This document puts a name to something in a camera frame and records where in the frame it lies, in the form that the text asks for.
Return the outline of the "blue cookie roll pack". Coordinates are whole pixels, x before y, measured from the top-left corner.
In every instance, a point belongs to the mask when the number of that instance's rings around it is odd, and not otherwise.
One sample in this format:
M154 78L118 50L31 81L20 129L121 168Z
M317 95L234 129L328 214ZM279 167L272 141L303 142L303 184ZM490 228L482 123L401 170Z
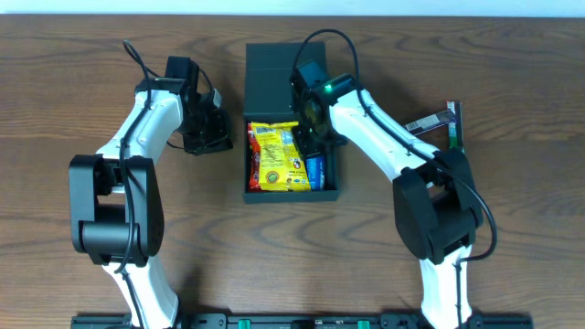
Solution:
M325 186L325 157L319 154L307 158L305 161L307 177L313 191L324 190Z

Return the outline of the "yellow snack bag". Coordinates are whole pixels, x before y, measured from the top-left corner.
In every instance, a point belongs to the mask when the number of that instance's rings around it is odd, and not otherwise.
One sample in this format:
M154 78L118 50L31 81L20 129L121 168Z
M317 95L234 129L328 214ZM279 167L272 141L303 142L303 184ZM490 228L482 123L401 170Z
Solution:
M252 122L251 137L259 146L258 183L261 191L308 192L305 164L295 144L298 122Z

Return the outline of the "red candy bag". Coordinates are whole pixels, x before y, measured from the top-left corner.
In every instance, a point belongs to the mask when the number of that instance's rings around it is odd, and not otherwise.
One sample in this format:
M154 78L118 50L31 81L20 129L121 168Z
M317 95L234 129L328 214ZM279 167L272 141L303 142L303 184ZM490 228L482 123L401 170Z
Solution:
M258 144L252 125L248 123L248 138L250 144L250 179L249 179L249 190L250 191L261 191L260 185L260 161L261 161L261 148Z

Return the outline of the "dark green box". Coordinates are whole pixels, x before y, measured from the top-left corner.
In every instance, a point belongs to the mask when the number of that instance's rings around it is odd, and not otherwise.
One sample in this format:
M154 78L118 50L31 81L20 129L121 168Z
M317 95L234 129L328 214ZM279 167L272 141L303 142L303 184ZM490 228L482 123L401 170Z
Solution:
M292 109L293 87L290 82L293 59L299 43L250 43L246 46L246 72L243 105L243 130L250 122L298 121ZM339 175L337 150L325 152L324 189L311 192L253 192L249 189L251 152L249 138L244 137L243 200L247 204L325 202L337 200Z

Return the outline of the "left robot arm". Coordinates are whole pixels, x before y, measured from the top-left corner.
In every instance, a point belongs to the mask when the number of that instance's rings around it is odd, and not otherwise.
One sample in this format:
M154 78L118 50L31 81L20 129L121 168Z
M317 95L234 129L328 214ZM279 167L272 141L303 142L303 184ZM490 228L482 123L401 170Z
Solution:
M78 315L72 327L191 327L158 255L165 215L155 167L173 133L186 154L232 149L221 95L197 89L202 74L188 57L169 57L162 76L147 71L118 132L95 154L70 161L72 245L114 279L130 308L122 315Z

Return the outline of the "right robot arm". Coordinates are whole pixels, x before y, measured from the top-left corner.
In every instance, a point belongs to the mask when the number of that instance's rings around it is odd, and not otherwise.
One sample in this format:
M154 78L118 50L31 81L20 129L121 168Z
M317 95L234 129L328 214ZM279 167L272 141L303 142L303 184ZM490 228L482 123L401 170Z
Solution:
M440 151L387 115L356 79L292 77L293 106L319 142L347 139L392 184L394 219L420 261L421 312L434 328L459 328L471 317L466 261L483 223L465 155Z

